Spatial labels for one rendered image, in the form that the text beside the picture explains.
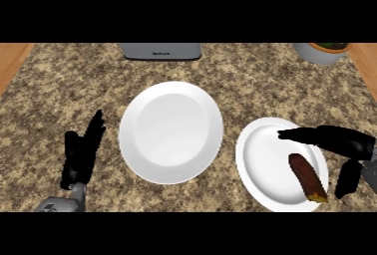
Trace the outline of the large white oval plate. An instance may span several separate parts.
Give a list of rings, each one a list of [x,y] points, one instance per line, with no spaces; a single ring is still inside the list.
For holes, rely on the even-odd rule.
[[[138,94],[123,114],[126,164],[144,180],[182,183],[210,166],[222,135],[221,110],[209,93],[187,82],[163,82]]]

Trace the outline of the grey plant pot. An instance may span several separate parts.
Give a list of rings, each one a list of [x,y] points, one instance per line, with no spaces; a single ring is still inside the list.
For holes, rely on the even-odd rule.
[[[304,60],[318,65],[332,65],[345,56],[351,49],[351,45],[340,50],[321,47],[315,43],[295,43],[295,51]]]

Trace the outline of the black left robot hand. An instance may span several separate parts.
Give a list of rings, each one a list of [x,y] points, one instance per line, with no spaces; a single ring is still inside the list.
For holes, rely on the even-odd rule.
[[[91,182],[105,130],[104,113],[97,111],[85,135],[79,136],[73,130],[65,132],[65,163],[61,179],[61,188],[65,190],[73,190],[77,183]]]

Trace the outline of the small white oval plate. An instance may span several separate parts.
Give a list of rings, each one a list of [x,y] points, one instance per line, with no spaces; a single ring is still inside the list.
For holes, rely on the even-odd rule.
[[[281,118],[261,118],[244,127],[236,143],[236,165],[244,187],[256,201],[274,212],[311,212],[320,206],[308,200],[292,171],[292,153],[305,157],[324,190],[329,190],[329,168],[321,149],[278,138],[278,132],[293,128],[298,124]]]

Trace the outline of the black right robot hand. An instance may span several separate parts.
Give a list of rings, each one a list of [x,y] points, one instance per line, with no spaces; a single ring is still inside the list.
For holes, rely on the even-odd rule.
[[[335,194],[338,198],[342,198],[354,193],[360,178],[364,178],[361,173],[364,161],[370,160],[373,152],[377,152],[377,137],[346,127],[318,126],[280,130],[278,138],[317,145],[348,157],[339,173]]]

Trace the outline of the grey appliance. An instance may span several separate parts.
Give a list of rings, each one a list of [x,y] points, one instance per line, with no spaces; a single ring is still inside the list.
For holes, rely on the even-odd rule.
[[[122,49],[136,61],[194,61],[201,57],[200,43],[122,43]]]

